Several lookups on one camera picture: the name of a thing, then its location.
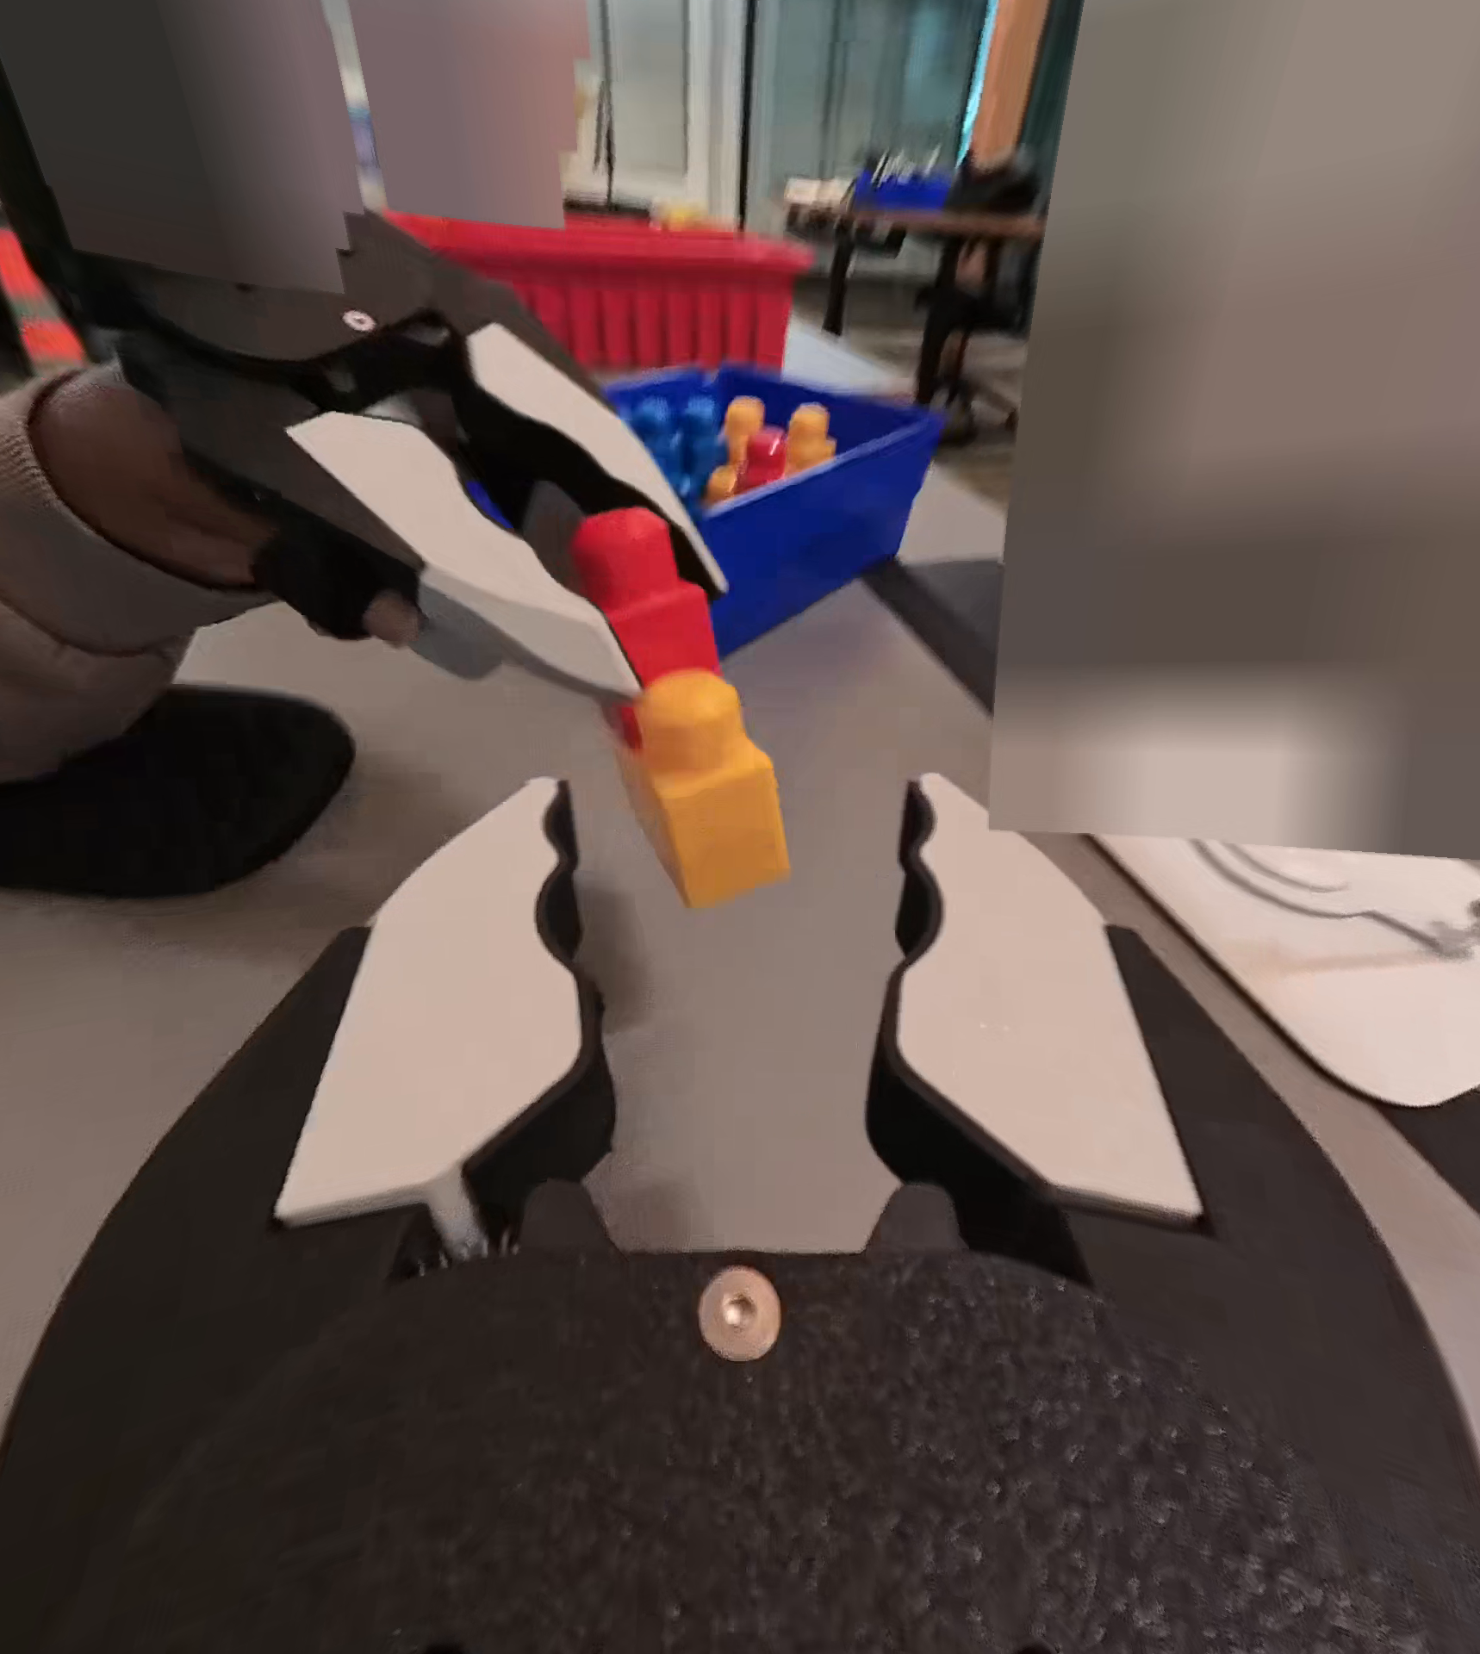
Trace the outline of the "black office chair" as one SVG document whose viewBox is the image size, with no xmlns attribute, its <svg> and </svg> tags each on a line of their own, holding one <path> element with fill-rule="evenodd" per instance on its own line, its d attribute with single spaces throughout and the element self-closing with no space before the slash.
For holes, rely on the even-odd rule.
<svg viewBox="0 0 1480 1654">
<path fill-rule="evenodd" d="M 1032 145 L 962 156 L 944 217 L 1032 217 L 1044 205 L 1044 165 Z M 942 407 L 942 443 L 977 437 L 977 386 L 970 349 L 977 335 L 1018 335 L 1032 311 L 1034 240 L 1027 239 L 935 239 L 935 282 L 918 292 L 917 403 Z"/>
</svg>

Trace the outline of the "black pad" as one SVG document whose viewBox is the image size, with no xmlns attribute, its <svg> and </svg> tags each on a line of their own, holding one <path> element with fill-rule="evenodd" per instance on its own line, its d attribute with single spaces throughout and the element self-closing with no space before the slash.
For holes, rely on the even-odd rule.
<svg viewBox="0 0 1480 1654">
<path fill-rule="evenodd" d="M 51 775 L 0 784 L 0 888 L 197 899 L 278 860 L 344 792 L 338 713 L 243 684 L 167 684 Z"/>
</svg>

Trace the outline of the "red single-stud toy block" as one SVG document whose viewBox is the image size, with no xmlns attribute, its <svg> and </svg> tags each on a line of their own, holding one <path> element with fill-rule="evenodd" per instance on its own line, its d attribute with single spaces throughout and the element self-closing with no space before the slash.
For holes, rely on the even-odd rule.
<svg viewBox="0 0 1480 1654">
<path fill-rule="evenodd" d="M 711 598 L 675 571 L 674 523 L 648 509 L 616 509 L 581 518 L 570 539 L 581 598 L 604 614 L 642 684 L 606 713 L 616 743 L 632 753 L 647 743 L 642 706 L 648 713 L 648 743 L 674 768 L 702 762 L 711 731 L 732 713 L 720 684 L 720 647 Z"/>
</svg>

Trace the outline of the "yellow two-stud toy block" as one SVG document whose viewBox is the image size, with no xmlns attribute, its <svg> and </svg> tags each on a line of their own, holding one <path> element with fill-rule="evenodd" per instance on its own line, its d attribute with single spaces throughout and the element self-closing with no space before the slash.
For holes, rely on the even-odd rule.
<svg viewBox="0 0 1480 1654">
<path fill-rule="evenodd" d="M 635 738 L 618 743 L 618 773 L 689 909 L 787 882 L 776 773 L 720 670 L 656 677 L 635 701 Z"/>
</svg>

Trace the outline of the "red ribbed plastic bin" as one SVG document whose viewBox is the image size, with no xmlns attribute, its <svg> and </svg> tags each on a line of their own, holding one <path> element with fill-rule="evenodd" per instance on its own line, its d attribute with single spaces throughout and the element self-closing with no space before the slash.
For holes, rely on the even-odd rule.
<svg viewBox="0 0 1480 1654">
<path fill-rule="evenodd" d="M 488 228 L 391 210 L 403 230 L 507 285 L 589 367 L 768 362 L 787 353 L 794 292 L 812 251 L 734 228 L 565 217 Z"/>
</svg>

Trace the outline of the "person's left forearm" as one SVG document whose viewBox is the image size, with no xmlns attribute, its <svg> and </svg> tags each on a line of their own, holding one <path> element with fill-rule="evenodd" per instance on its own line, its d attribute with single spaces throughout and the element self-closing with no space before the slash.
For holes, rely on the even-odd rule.
<svg viewBox="0 0 1480 1654">
<path fill-rule="evenodd" d="M 267 609 L 255 587 L 210 587 L 107 539 L 95 509 L 45 462 L 45 431 L 71 430 L 73 460 L 117 481 L 88 417 L 155 417 L 155 403 L 102 367 L 0 391 L 0 784 L 33 784 L 125 736 L 174 679 L 190 641 Z"/>
</svg>

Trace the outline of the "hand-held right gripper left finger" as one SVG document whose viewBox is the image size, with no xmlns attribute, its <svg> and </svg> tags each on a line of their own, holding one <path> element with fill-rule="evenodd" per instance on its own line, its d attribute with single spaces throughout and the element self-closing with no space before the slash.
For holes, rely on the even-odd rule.
<svg viewBox="0 0 1480 1654">
<path fill-rule="evenodd" d="M 373 920 L 277 1222 L 425 1209 L 488 1258 L 540 1182 L 581 1182 L 618 1125 L 604 992 L 577 967 L 570 786 L 532 775 Z"/>
</svg>

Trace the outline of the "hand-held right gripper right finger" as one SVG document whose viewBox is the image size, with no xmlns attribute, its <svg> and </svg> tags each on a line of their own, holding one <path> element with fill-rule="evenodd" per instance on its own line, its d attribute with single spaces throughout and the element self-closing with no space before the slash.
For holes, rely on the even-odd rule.
<svg viewBox="0 0 1480 1654">
<path fill-rule="evenodd" d="M 1027 833 L 923 773 L 900 825 L 880 1080 L 1062 1209 L 1202 1224 L 1106 913 Z"/>
</svg>

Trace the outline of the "person's left hand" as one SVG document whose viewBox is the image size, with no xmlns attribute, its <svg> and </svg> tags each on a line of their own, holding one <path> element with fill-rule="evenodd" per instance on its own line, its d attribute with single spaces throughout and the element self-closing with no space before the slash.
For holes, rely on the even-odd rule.
<svg viewBox="0 0 1480 1654">
<path fill-rule="evenodd" d="M 33 509 L 22 587 L 61 641 L 107 653 L 164 643 L 255 609 L 277 523 L 197 476 L 174 420 L 130 386 L 81 367 L 27 403 Z"/>
</svg>

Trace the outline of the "wooden pillar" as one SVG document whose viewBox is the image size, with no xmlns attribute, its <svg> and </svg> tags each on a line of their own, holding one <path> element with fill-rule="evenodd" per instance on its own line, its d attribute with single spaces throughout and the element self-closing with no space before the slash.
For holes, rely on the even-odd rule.
<svg viewBox="0 0 1480 1654">
<path fill-rule="evenodd" d="M 1045 0 L 999 0 L 988 25 L 988 53 L 977 66 L 977 108 L 970 152 L 977 165 L 993 165 L 1017 152 L 1018 123 L 1034 86 L 1044 29 L 1045 29 Z"/>
</svg>

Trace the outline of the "pile of coloured toy blocks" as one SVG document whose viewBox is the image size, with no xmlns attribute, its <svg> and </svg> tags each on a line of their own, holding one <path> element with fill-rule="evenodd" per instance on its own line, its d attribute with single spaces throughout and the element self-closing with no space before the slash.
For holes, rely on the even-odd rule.
<svg viewBox="0 0 1480 1654">
<path fill-rule="evenodd" d="M 759 394 L 647 391 L 623 420 L 647 437 L 681 509 L 722 509 L 836 460 L 832 407 L 798 403 L 787 420 L 768 420 Z"/>
</svg>

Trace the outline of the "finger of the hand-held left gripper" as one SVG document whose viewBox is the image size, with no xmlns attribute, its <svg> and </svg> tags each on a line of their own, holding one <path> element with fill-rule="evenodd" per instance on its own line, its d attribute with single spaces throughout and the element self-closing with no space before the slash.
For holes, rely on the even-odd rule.
<svg viewBox="0 0 1480 1654">
<path fill-rule="evenodd" d="M 431 665 L 453 677 L 522 665 L 598 701 L 642 695 L 642 670 L 606 618 L 467 498 L 425 430 L 321 414 L 299 420 L 293 443 L 419 553 L 413 647 Z"/>
<path fill-rule="evenodd" d="M 484 488 L 517 530 L 529 509 L 515 502 L 515 488 L 555 488 L 589 518 L 648 509 L 674 530 L 675 571 L 711 600 L 732 593 L 675 488 L 598 386 L 550 362 L 502 320 L 467 335 L 461 349 L 461 431 Z"/>
</svg>

